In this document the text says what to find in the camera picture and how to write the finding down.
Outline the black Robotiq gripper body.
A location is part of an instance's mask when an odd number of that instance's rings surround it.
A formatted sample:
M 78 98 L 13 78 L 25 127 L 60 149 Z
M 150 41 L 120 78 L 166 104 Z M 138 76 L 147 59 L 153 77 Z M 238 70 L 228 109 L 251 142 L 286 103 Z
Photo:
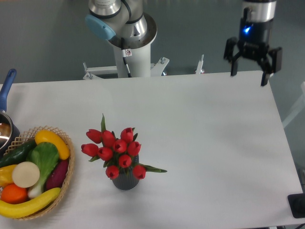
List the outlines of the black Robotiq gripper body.
M 275 0 L 242 1 L 237 58 L 267 62 L 269 55 L 273 62 L 277 61 L 277 49 L 269 45 L 276 3 Z

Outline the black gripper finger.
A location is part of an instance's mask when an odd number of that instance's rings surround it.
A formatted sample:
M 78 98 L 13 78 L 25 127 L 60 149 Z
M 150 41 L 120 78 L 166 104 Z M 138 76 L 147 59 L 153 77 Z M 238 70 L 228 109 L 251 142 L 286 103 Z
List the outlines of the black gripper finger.
M 283 48 L 277 47 L 266 50 L 262 57 L 258 59 L 258 64 L 263 71 L 261 86 L 266 86 L 271 75 L 281 70 L 282 56 Z
M 224 59 L 227 60 L 231 64 L 231 76 L 237 75 L 238 70 L 238 59 L 241 56 L 240 52 L 234 55 L 234 48 L 238 44 L 238 39 L 236 37 L 232 37 L 227 39 L 225 50 L 224 50 Z

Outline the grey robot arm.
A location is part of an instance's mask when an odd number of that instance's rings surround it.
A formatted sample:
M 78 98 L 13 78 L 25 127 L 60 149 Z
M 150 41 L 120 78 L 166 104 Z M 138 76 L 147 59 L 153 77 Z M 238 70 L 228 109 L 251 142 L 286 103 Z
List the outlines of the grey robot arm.
M 115 66 L 85 67 L 84 79 L 97 79 L 102 74 L 120 78 L 164 75 L 169 60 L 162 57 L 151 63 L 151 44 L 157 35 L 154 19 L 143 11 L 141 0 L 91 0 L 85 23 L 98 38 L 113 47 Z M 239 36 L 229 38 L 224 59 L 231 64 L 231 76 L 238 71 L 238 59 L 257 62 L 262 69 L 261 86 L 282 68 L 283 50 L 271 48 L 269 39 L 276 9 L 274 0 L 244 0 Z

